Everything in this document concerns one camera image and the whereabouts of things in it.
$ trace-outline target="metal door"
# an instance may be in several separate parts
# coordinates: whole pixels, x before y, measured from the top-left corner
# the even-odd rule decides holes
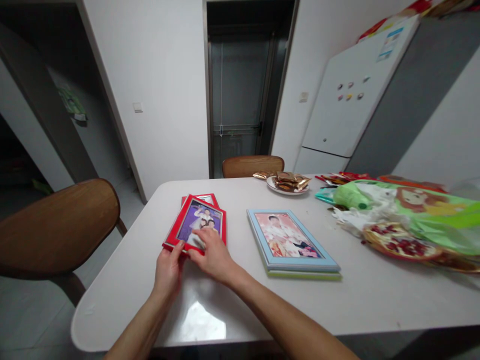
[[[222,35],[208,43],[213,177],[222,162],[259,152],[270,82],[272,36]]]

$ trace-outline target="white table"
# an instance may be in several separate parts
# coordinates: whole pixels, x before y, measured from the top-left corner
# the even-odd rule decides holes
[[[336,225],[327,204],[285,196],[255,178],[172,181],[161,185],[81,299],[71,336],[84,351],[107,351],[145,302],[158,254],[182,196],[214,193],[227,213],[232,258],[260,283],[334,335],[480,324],[480,279],[390,259],[361,245]],[[247,209],[290,209],[341,266],[343,280],[268,278],[247,220]],[[183,287],[155,346],[271,339],[235,294],[188,261]]]

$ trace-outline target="stack of photo frames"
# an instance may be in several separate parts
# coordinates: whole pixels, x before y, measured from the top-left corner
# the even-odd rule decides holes
[[[223,243],[227,244],[227,213],[219,208],[214,194],[188,195],[181,198],[181,209],[162,246],[173,250],[179,241],[185,246],[183,253],[194,249],[205,254],[205,244],[192,231],[209,227],[216,231]]]
[[[268,276],[341,280],[340,266],[290,210],[247,210]]]

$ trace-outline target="photo frame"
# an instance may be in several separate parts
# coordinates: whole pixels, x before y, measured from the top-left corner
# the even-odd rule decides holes
[[[290,210],[250,209],[248,219],[269,270],[339,271],[340,267]]]
[[[215,197],[215,194],[210,193],[210,194],[201,194],[201,195],[193,195],[193,197],[203,200],[206,203],[212,204],[214,207],[218,208],[219,203],[217,201],[217,198]],[[183,205],[185,202],[186,196],[181,197],[181,204]]]
[[[173,250],[179,241],[185,241],[183,253],[194,249],[204,255],[204,244],[200,238],[192,233],[193,229],[208,226],[220,235],[224,244],[227,244],[227,213],[200,198],[188,195],[181,206],[180,212],[173,223],[162,246]]]

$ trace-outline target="red photo frame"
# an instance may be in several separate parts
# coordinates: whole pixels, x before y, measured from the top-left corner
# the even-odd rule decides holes
[[[200,238],[192,234],[192,229],[200,229],[204,226],[215,229],[223,243],[227,244],[227,212],[198,197],[188,195],[162,246],[171,251],[180,240],[183,240],[185,241],[184,254],[194,249],[205,255]]]
[[[216,208],[219,207],[219,203],[218,203],[218,201],[217,201],[217,198],[215,197],[215,194],[212,194],[212,193],[211,193],[211,194],[193,195],[193,197],[198,198],[198,199],[200,199],[200,200],[203,200],[203,201],[205,201],[205,202],[207,202],[207,203],[208,203],[208,201],[206,201],[204,198],[208,198],[208,197],[209,197],[209,198],[211,198],[211,201],[212,201],[213,206],[216,207]],[[181,197],[181,204],[182,204],[182,205],[184,204],[186,198],[187,198],[186,196],[182,196],[182,197]]]

